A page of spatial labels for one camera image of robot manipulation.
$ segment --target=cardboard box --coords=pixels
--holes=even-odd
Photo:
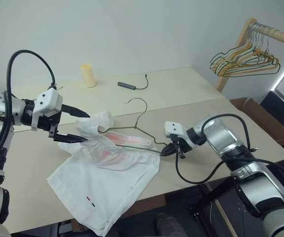
[[[71,223],[72,223],[72,229],[74,233],[84,232],[86,230],[89,230],[87,226],[80,224],[78,221],[76,221],[76,219],[72,219]]]
[[[256,124],[266,131],[278,144],[284,145],[284,126],[253,99],[239,98],[230,102],[247,114]]]

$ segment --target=white cloth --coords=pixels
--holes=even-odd
[[[105,236],[111,226],[138,199],[158,173],[160,156],[139,149],[154,149],[144,138],[97,131],[113,126],[109,112],[81,119],[78,128],[88,139],[82,144],[60,143],[72,154],[47,179],[56,195],[81,224]]]

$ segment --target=green wire hanger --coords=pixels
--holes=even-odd
[[[142,99],[142,98],[133,98],[133,99],[130,99],[129,101],[125,102],[125,104],[128,104],[128,103],[130,103],[132,100],[135,100],[135,99],[142,100],[142,101],[145,103],[146,108],[145,108],[144,112],[143,112],[140,116],[137,117],[134,126],[130,126],[130,127],[110,127],[110,128],[108,128],[107,130],[105,130],[105,131],[99,131],[99,130],[98,130],[98,132],[99,132],[99,133],[106,133],[106,132],[108,132],[109,130],[115,130],[115,129],[130,129],[130,128],[133,128],[133,129],[137,129],[137,130],[143,132],[144,134],[150,136],[150,137],[154,140],[154,143],[156,143],[156,144],[158,144],[158,145],[165,145],[165,146],[167,146],[167,144],[164,143],[164,142],[157,142],[157,141],[156,141],[156,137],[154,137],[153,135],[149,134],[148,132],[145,132],[144,130],[142,130],[141,128],[139,128],[139,127],[137,126],[138,120],[140,119],[140,117],[142,117],[142,116],[146,113],[148,106],[147,106],[146,101],[145,101],[144,99]],[[160,153],[160,152],[158,152],[158,151],[154,151],[154,150],[150,150],[150,149],[146,149],[146,148],[140,148],[140,147],[131,147],[131,146],[124,146],[124,145],[117,145],[117,146],[119,146],[119,147],[128,147],[128,148],[137,148],[137,149],[141,149],[141,150],[147,150],[147,151],[152,151],[152,152]]]
[[[278,59],[274,57],[272,54],[269,54],[269,50],[268,50],[269,37],[267,39],[267,47],[263,55],[255,55],[255,57],[253,58],[250,58],[241,63],[237,63],[239,59],[242,58],[243,56],[255,52],[257,47],[259,48],[257,51],[261,51],[263,47],[264,34],[257,33],[256,31],[253,32],[254,28],[261,28],[265,32],[268,32],[269,30],[273,29],[273,28],[270,28],[268,26],[265,26],[259,23],[251,24],[248,30],[248,40],[246,40],[243,46],[232,48],[225,54],[218,53],[210,60],[210,68],[214,71],[215,74],[217,74],[219,77],[238,78],[238,77],[246,77],[246,76],[271,75],[271,74],[277,74],[279,72],[281,66],[280,66]],[[235,53],[235,51],[245,47],[250,42],[253,44],[253,46],[250,49],[248,49],[247,51],[241,52],[240,54],[236,55],[231,60],[226,59],[229,52],[234,51],[233,53]],[[273,60],[269,61],[268,63],[265,63],[266,59],[268,58],[273,58]],[[222,71],[224,67],[228,67],[231,64],[233,65],[227,68],[225,72]],[[275,68],[277,68],[277,70],[273,73],[257,73],[258,71],[271,70]]]

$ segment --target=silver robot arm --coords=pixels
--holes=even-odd
[[[203,124],[211,117],[202,118],[188,130],[179,123],[165,122],[164,133],[173,142],[163,149],[162,156],[173,154],[177,144],[178,153],[184,158],[185,152],[208,142],[230,169],[230,175],[237,183],[237,193],[249,213],[262,219],[266,235],[284,237],[284,186],[264,163],[252,161],[254,155],[222,119],[206,123],[202,134]],[[234,158],[248,158],[250,161]]]
[[[35,101],[28,99],[20,100],[11,93],[12,64],[14,59],[22,53],[32,54],[39,58],[48,68],[51,75],[52,80],[49,88],[40,94]],[[13,136],[14,125],[27,125],[33,131],[36,131],[38,128],[48,131],[49,137],[54,141],[78,143],[87,140],[72,134],[58,134],[57,127],[62,112],[81,118],[89,118],[90,116],[77,108],[62,104],[63,98],[56,90],[53,71],[48,63],[37,53],[30,50],[19,50],[11,56],[7,67],[6,88],[5,92],[0,92],[0,184],[2,184],[5,177],[3,166],[6,162],[6,155]],[[8,206],[9,192],[0,187],[0,223],[3,223],[8,216]],[[8,236],[7,231],[1,225],[0,236]]]

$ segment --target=clothing rack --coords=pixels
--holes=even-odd
[[[250,18],[249,20],[246,21],[246,23],[243,27],[243,30],[241,32],[241,35],[239,37],[239,40],[237,41],[236,47],[240,47],[240,46],[242,46],[246,43],[246,40],[248,38],[249,27],[250,27],[251,24],[254,24],[254,23],[257,23],[257,20],[254,19],[254,18]],[[263,35],[269,36],[273,39],[276,39],[276,40],[284,43],[284,32],[277,31],[274,28],[271,28],[270,30],[268,30],[268,29],[264,29],[262,27],[255,27],[255,29],[252,29],[252,30],[254,32],[259,32]],[[229,78],[225,78],[225,77],[220,78],[218,83],[217,83],[216,89],[218,91],[222,92],[222,90],[224,89],[228,79]]]

